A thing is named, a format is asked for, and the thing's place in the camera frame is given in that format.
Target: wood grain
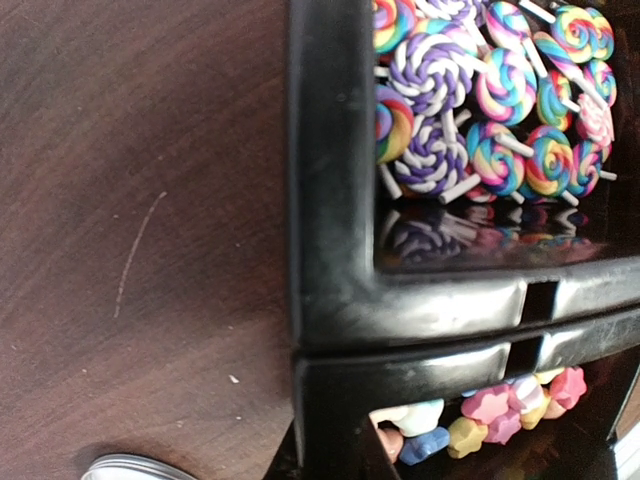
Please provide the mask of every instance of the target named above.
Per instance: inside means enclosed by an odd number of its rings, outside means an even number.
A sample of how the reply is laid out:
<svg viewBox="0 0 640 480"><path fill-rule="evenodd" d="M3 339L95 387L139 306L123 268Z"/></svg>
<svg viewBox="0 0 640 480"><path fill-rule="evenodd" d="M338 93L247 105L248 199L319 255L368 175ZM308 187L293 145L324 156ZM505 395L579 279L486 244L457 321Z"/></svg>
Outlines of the wood grain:
<svg viewBox="0 0 640 480"><path fill-rule="evenodd" d="M266 470L291 419L284 21L270 0L0 5L0 478L113 451Z"/></svg>

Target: star-shaped candy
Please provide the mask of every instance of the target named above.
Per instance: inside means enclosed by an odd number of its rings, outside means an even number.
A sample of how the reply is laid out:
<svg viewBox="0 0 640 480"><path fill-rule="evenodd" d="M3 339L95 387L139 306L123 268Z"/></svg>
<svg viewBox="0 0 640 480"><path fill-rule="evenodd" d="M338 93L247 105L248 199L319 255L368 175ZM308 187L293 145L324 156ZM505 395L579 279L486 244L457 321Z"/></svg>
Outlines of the star-shaped candy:
<svg viewBox="0 0 640 480"><path fill-rule="evenodd" d="M378 438L380 438L382 448L389 456L389 460L391 460L391 463L396 463L404 445L404 437L399 431L393 429L382 430L378 428L376 432L378 433Z"/></svg>
<svg viewBox="0 0 640 480"><path fill-rule="evenodd" d="M509 410L509 386L500 385L497 387L480 390L473 397L462 402L462 414L465 417L489 425L500 415L504 415Z"/></svg>
<svg viewBox="0 0 640 480"><path fill-rule="evenodd" d="M542 392L542 404L531 410L529 413L525 413L524 415L520 415L520 424L522 428L525 430L533 430L538 426L544 414L547 413L547 408L549 407L549 402L551 402L551 396L549 392Z"/></svg>
<svg viewBox="0 0 640 480"><path fill-rule="evenodd" d="M442 427L418 437L408 438L400 453L400 461L409 466L417 465L447 448L449 441L449 431Z"/></svg>
<svg viewBox="0 0 640 480"><path fill-rule="evenodd" d="M566 410L576 406L580 397L587 393L584 383L584 371L580 368L567 368L551 382L551 398Z"/></svg>
<svg viewBox="0 0 640 480"><path fill-rule="evenodd" d="M500 443L506 445L511 437L520 431L520 414L515 410L509 410L504 415L496 418L489 425L489 434L484 439L485 443Z"/></svg>
<svg viewBox="0 0 640 480"><path fill-rule="evenodd" d="M475 420L460 417L449 426L449 448L451 458L464 458L482 448L482 442L489 434L489 427Z"/></svg>

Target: white stick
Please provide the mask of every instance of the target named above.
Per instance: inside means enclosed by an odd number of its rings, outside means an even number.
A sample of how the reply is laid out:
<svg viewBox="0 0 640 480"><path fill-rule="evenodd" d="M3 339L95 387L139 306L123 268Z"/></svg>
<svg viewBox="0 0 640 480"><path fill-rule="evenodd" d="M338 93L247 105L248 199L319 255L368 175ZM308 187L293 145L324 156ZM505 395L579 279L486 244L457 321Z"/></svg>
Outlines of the white stick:
<svg viewBox="0 0 640 480"><path fill-rule="evenodd" d="M540 78L547 78L549 76L549 72L547 72L547 67L544 66L544 63L540 58L540 54L538 53L538 49L533 44L531 37L525 38L522 42L522 46L524 47L525 52L527 52L527 56L529 57L529 60L531 60L531 64L538 76Z"/></svg>
<svg viewBox="0 0 640 480"><path fill-rule="evenodd" d="M531 158L535 153L533 148L529 145L519 142L516 138L511 135L507 135L506 133L499 133L495 136L495 139L500 145L519 153L523 157Z"/></svg>
<svg viewBox="0 0 640 480"><path fill-rule="evenodd" d="M539 5L536 5L530 0L520 0L520 6L529 12L533 13L536 17L544 20L547 23L553 23L556 21L555 15L547 12L544 8Z"/></svg>
<svg viewBox="0 0 640 480"><path fill-rule="evenodd" d="M579 201L576 197L574 197L573 195L571 195L569 192L567 192L567 191L562 192L562 195L561 195L561 196L562 196L562 198L564 198L564 199L565 199L565 201L566 201L569 205L571 205L571 206L573 206L573 207L577 207L578 205L580 205L580 201Z"/></svg>
<svg viewBox="0 0 640 480"><path fill-rule="evenodd" d="M609 182L615 182L616 180L618 180L618 175L612 172L605 172L603 170L600 172L600 178Z"/></svg>
<svg viewBox="0 0 640 480"><path fill-rule="evenodd" d="M389 69L387 67L373 67L373 74L378 78L389 78Z"/></svg>
<svg viewBox="0 0 640 480"><path fill-rule="evenodd" d="M589 83L587 79L582 76L582 72L580 72L580 75L576 75L570 80L578 85L584 93L589 95L600 108L605 111L607 110L607 108L609 108L609 104L604 100L604 98L600 96L600 94L596 90L596 87L594 87L593 84Z"/></svg>
<svg viewBox="0 0 640 480"><path fill-rule="evenodd" d="M471 118L471 116L472 115L469 110L467 110L466 108L462 110L458 115L456 115L456 118L454 119L454 123L456 124L456 127L460 128L462 125L465 124L467 120Z"/></svg>
<svg viewBox="0 0 640 480"><path fill-rule="evenodd" d="M387 187L387 191L393 200L397 200L402 197L402 190L396 182L396 179L393 178L391 172L389 171L389 167L386 165L378 165L378 170L380 171L380 177L382 178L382 183Z"/></svg>
<svg viewBox="0 0 640 480"><path fill-rule="evenodd" d="M563 98L561 100L561 103L567 107L569 110L571 110L573 113L580 113L580 105L578 105L576 102L574 102L573 100L569 99L569 98Z"/></svg>
<svg viewBox="0 0 640 480"><path fill-rule="evenodd" d="M438 200L443 205L448 205L453 202L456 198L461 197L469 190L477 187L481 182L480 175L474 173L469 178L463 180L459 184L455 185L453 188L450 188L446 192L442 192L438 197Z"/></svg>
<svg viewBox="0 0 640 480"><path fill-rule="evenodd" d="M447 110L440 118L442 119L442 130L444 131L445 142L449 145L456 143L458 141L458 128L453 120L453 110Z"/></svg>

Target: lollipop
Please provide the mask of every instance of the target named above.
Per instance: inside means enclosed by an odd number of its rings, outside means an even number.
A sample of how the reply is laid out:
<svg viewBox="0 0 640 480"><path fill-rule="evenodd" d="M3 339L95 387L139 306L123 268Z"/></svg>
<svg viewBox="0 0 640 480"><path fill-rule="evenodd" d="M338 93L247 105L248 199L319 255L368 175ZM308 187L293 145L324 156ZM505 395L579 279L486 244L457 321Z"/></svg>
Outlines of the lollipop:
<svg viewBox="0 0 640 480"><path fill-rule="evenodd" d="M610 150L602 149L593 142L585 141L573 147L573 169L567 190L572 195L583 198L590 195L602 176L602 164ZM617 175L608 173L608 179Z"/></svg>
<svg viewBox="0 0 640 480"><path fill-rule="evenodd" d="M611 110L601 109L591 97L581 94L578 97L580 105L580 117L576 121L576 130L585 140L591 140L604 148L613 141L613 124L611 122Z"/></svg>
<svg viewBox="0 0 640 480"><path fill-rule="evenodd" d="M574 207L578 206L578 200L567 192L573 152L564 133L553 127L538 127L527 143L535 151L526 163L529 189L545 197L562 197Z"/></svg>
<svg viewBox="0 0 640 480"><path fill-rule="evenodd" d="M591 60L584 67L584 77L596 87L598 93L610 107L616 103L618 87L616 85L616 78L613 76L613 71L609 65L602 60Z"/></svg>
<svg viewBox="0 0 640 480"><path fill-rule="evenodd" d="M489 50L487 41L476 25L479 12L472 0L416 0L416 6L427 17L455 20L463 24L480 50L483 53Z"/></svg>
<svg viewBox="0 0 640 480"><path fill-rule="evenodd" d="M540 80L536 108L542 123L562 132L571 126L572 115L569 111L580 113L580 106L571 101L569 80L556 71Z"/></svg>
<svg viewBox="0 0 640 480"><path fill-rule="evenodd" d="M413 131L413 112L401 95L389 87L376 87L376 150L382 181L392 198L402 196L400 187L384 163L406 150Z"/></svg>
<svg viewBox="0 0 640 480"><path fill-rule="evenodd" d="M531 112L538 82L526 58L496 48L485 58L488 66L476 83L476 97L482 111L504 125L516 125Z"/></svg>
<svg viewBox="0 0 640 480"><path fill-rule="evenodd" d="M453 108L462 105L471 90L474 64L485 66L448 37L420 33L398 46L389 80L415 113L440 113L447 141L455 142Z"/></svg>
<svg viewBox="0 0 640 480"><path fill-rule="evenodd" d="M480 183L493 195L512 196L518 203L524 201L516 191L524 181L524 159L498 143L496 137L499 134L512 136L509 129L494 122L471 127L467 135L467 148L475 173L442 193L440 202L447 204Z"/></svg>
<svg viewBox="0 0 640 480"><path fill-rule="evenodd" d="M595 8L586 8L591 18L593 18L593 24L596 27L596 34L598 37L598 50L593 54L594 58L598 60L609 60L613 55L615 48L615 41L613 38L613 29L609 21Z"/></svg>
<svg viewBox="0 0 640 480"><path fill-rule="evenodd" d="M533 13L538 18L544 20L547 23L553 23L556 21L556 17L554 17L551 13L547 12L540 5L533 3L531 0L520 0L518 2L520 6L530 13Z"/></svg>
<svg viewBox="0 0 640 480"><path fill-rule="evenodd" d="M454 43L460 45L469 55L478 57L478 46L461 23L440 18L420 18L416 28L413 30L413 34L415 35L416 33L427 33L429 35L440 33L446 35Z"/></svg>
<svg viewBox="0 0 640 480"><path fill-rule="evenodd" d="M598 32L589 12L579 7L562 6L556 10L551 35L574 63L586 63L598 51Z"/></svg>
<svg viewBox="0 0 640 480"><path fill-rule="evenodd" d="M462 135L447 143L440 123L418 115L409 148L394 165L396 179L410 193L437 197L464 177L468 163L467 142Z"/></svg>
<svg viewBox="0 0 640 480"><path fill-rule="evenodd" d="M487 10L487 28L499 47L527 55L539 77L548 75L547 69L531 40L527 19L518 7L507 2L492 3Z"/></svg>
<svg viewBox="0 0 640 480"><path fill-rule="evenodd" d="M374 0L373 43L378 54L392 52L416 26L413 0Z"/></svg>
<svg viewBox="0 0 640 480"><path fill-rule="evenodd" d="M560 70L565 77L578 85L583 92L589 95L593 101L598 103L602 109L608 107L607 102L598 94L596 88L584 78L582 71L571 61L569 54L558 45L549 34L545 32L536 32L533 35L533 41L542 53Z"/></svg>

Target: silver object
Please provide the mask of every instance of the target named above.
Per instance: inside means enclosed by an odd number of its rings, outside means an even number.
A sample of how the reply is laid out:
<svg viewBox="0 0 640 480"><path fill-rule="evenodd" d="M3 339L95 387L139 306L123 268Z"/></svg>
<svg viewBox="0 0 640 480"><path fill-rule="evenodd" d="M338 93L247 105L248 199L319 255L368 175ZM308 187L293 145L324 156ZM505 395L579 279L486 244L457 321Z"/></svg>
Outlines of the silver object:
<svg viewBox="0 0 640 480"><path fill-rule="evenodd" d="M197 480L164 463L137 455L107 455L97 459L81 480Z"/></svg>

